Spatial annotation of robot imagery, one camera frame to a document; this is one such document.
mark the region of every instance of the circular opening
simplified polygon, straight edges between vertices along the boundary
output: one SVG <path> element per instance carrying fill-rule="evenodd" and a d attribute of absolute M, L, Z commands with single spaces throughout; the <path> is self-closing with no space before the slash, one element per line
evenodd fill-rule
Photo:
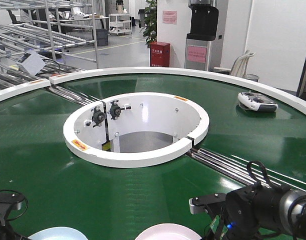
<path fill-rule="evenodd" d="M 206 135 L 204 109 L 164 93 L 128 93 L 88 104 L 64 124 L 67 146 L 79 157 L 109 167 L 170 161 Z"/>

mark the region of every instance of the green plant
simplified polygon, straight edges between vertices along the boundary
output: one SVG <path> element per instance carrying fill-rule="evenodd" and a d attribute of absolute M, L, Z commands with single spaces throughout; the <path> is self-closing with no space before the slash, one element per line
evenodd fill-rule
<path fill-rule="evenodd" d="M 116 10 L 117 10 L 117 5 L 122 5 L 124 9 L 124 2 L 123 0 L 116 0 Z"/>
<path fill-rule="evenodd" d="M 146 44 L 149 45 L 151 42 L 155 42 L 157 39 L 157 0 L 146 0 L 149 4 L 145 8 L 145 31 L 144 37 L 146 37 Z"/>

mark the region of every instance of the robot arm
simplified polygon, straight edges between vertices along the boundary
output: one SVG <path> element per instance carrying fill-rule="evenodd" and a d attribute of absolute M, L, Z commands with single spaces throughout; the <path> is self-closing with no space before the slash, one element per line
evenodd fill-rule
<path fill-rule="evenodd" d="M 252 174 L 253 163 L 260 166 L 270 187 L 262 186 Z M 306 192 L 292 190 L 288 185 L 273 184 L 261 162 L 249 162 L 247 169 L 256 184 L 228 194 L 216 193 L 190 199 L 192 214 L 207 212 L 213 219 L 207 240 L 253 240 L 279 234 L 306 240 Z M 276 233 L 262 236 L 258 234 L 259 228 Z"/>

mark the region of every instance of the trash can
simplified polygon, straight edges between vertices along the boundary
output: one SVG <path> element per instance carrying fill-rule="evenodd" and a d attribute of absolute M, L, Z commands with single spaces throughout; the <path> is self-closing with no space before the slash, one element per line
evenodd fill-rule
<path fill-rule="evenodd" d="M 254 75 L 254 74 L 246 74 L 246 79 L 258 83 L 259 76 Z"/>

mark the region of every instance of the red box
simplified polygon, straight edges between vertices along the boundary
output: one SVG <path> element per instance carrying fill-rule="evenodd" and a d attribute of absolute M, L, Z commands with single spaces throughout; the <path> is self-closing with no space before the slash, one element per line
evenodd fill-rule
<path fill-rule="evenodd" d="M 154 41 L 150 44 L 151 67 L 169 67 L 171 44 L 166 42 Z"/>

